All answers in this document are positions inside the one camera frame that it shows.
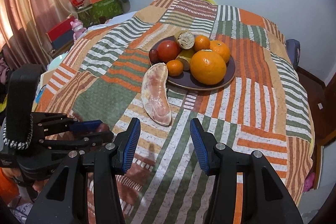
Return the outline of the left hand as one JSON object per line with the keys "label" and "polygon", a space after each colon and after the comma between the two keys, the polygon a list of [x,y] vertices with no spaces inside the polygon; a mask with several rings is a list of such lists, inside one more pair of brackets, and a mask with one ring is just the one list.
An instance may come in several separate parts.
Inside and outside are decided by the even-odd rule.
{"label": "left hand", "polygon": [[[21,171],[17,168],[1,168],[2,173],[5,175],[5,177],[14,179],[14,178],[20,178],[21,177]],[[33,189],[40,193],[44,186],[47,184],[48,179],[43,181],[36,181],[33,184]]]}

